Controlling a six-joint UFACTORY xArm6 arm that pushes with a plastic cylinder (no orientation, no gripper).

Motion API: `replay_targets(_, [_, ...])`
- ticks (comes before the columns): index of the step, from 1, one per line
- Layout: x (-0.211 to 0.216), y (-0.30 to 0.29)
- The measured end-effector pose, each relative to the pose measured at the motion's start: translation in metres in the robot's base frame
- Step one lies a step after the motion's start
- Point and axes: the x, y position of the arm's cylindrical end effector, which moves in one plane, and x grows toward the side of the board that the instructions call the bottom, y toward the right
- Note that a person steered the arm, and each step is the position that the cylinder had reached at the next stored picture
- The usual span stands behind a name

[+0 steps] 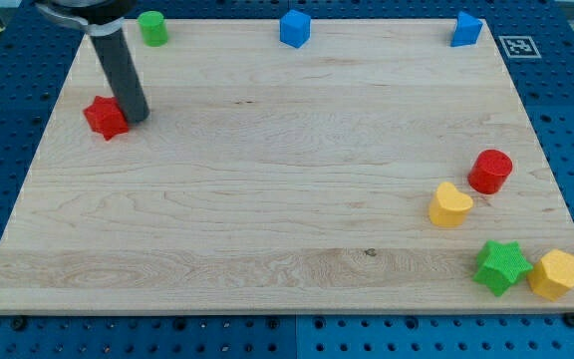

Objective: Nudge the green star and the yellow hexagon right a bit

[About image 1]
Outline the black robot arm end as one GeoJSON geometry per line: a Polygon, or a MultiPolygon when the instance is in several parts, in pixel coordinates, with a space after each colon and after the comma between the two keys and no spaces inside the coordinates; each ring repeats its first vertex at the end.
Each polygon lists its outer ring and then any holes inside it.
{"type": "Polygon", "coordinates": [[[137,0],[36,0],[33,5],[50,22],[92,37],[114,34],[137,0]]]}

